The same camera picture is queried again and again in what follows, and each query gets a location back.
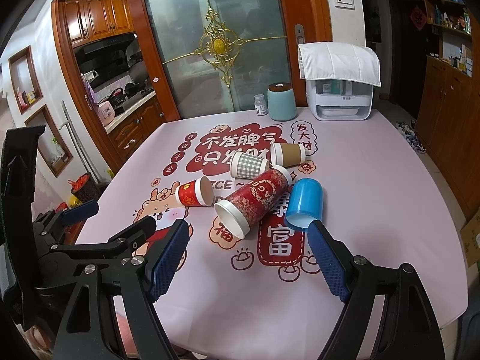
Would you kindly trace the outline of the tall red patterned paper cup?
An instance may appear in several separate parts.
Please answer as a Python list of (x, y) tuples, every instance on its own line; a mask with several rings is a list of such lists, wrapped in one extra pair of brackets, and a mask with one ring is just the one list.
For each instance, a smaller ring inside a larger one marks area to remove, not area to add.
[(216, 214), (233, 236), (244, 239), (292, 186), (290, 173), (273, 166), (214, 204)]

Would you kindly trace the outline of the blue plastic cup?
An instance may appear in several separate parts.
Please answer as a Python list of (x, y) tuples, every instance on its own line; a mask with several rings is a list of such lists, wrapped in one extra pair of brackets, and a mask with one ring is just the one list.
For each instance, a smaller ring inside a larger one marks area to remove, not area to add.
[(306, 232), (312, 221), (322, 220), (323, 205), (321, 184), (312, 178), (303, 178), (294, 184), (289, 194), (284, 223), (295, 231)]

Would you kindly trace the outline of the small red paper cup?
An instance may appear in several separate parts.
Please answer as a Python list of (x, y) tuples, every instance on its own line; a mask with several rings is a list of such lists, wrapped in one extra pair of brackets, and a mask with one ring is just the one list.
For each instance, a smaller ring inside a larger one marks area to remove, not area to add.
[(186, 207), (212, 206), (214, 202), (212, 183), (205, 176), (179, 185), (175, 196), (177, 202)]

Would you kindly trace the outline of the brown sleeved paper cup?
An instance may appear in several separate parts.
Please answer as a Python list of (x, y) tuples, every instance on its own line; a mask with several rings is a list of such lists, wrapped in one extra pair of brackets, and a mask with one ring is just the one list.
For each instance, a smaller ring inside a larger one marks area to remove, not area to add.
[(273, 166), (294, 167), (306, 161), (306, 150), (301, 144), (273, 142), (270, 158)]

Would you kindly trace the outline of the grey checked paper cup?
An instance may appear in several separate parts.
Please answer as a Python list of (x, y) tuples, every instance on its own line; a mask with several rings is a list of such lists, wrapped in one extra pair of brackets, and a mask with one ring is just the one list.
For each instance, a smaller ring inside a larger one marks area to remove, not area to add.
[(270, 161), (252, 154), (236, 151), (229, 172), (233, 178), (253, 180), (270, 168)]

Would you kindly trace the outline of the pink printed tablecloth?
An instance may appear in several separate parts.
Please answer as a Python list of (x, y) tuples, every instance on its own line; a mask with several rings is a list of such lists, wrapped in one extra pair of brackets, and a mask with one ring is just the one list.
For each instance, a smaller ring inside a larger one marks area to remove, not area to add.
[(417, 154), (377, 111), (364, 121), (322, 122), (303, 109), (286, 123), (242, 111), (163, 124), (116, 174), (78, 241), (105, 242), (145, 216), (159, 233), (184, 219), (191, 230), (186, 256), (155, 305), (168, 338), (215, 359), (315, 359), (343, 305), (306, 235), (284, 225), (287, 198), (238, 239), (214, 209), (185, 208), (174, 193), (205, 176), (216, 197), (230, 195), (241, 184), (230, 176), (233, 153), (265, 157), (274, 141), (306, 145), (309, 163), (290, 173), (322, 185), (322, 220), (335, 239), (378, 266), (412, 264), (440, 327), (465, 312), (465, 258), (446, 203)]

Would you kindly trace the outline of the pink rice cooker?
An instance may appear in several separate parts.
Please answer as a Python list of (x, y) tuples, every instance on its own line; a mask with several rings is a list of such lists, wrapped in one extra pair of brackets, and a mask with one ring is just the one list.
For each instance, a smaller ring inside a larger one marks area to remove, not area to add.
[(108, 100), (104, 100), (97, 105), (97, 116), (104, 127), (114, 120), (115, 110)]

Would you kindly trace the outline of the white countertop appliance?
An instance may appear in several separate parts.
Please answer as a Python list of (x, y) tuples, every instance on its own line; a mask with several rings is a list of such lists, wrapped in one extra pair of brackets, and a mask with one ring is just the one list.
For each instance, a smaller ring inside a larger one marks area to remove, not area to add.
[(374, 87), (349, 80), (307, 80), (306, 95), (319, 120), (365, 120), (372, 111)]

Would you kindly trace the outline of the teal canister with brown lid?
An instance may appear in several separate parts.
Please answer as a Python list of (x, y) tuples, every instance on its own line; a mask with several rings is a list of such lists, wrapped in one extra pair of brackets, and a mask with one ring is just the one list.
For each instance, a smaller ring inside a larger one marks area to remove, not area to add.
[(292, 120), (297, 115), (295, 94), (290, 83), (273, 83), (268, 86), (268, 113), (275, 121)]

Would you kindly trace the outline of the small white pill bottle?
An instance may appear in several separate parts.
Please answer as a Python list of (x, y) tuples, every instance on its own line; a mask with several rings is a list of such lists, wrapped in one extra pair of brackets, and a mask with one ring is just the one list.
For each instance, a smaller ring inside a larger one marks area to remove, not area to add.
[(254, 106), (256, 110), (256, 114), (258, 116), (266, 116), (268, 113), (268, 105), (264, 98), (263, 94), (256, 94), (254, 96)]

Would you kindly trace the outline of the dark wooden shelf cabinet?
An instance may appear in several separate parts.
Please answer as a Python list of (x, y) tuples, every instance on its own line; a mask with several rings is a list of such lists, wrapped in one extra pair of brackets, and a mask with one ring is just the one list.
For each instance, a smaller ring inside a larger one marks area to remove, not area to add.
[(479, 0), (424, 0), (427, 57), (416, 134), (466, 218), (479, 208)]

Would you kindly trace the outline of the wooden upper kitchen cabinets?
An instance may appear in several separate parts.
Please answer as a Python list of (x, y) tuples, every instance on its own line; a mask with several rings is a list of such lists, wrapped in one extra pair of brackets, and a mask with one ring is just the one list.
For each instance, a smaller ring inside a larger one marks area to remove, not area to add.
[(128, 0), (66, 0), (65, 11), (73, 48), (134, 32)]

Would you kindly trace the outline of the white quilted cloth cover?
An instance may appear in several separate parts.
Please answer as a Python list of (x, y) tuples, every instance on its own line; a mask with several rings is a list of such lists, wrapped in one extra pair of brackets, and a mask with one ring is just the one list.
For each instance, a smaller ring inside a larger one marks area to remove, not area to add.
[(298, 45), (300, 78), (346, 80), (381, 87), (380, 61), (368, 47), (323, 41)]

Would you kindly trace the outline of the frosted glass sliding door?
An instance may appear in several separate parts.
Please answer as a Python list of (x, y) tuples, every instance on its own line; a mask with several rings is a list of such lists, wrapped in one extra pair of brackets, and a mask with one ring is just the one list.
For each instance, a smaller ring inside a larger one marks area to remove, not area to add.
[(306, 105), (298, 44), (329, 41), (328, 0), (128, 0), (167, 120), (253, 107), (272, 83)]

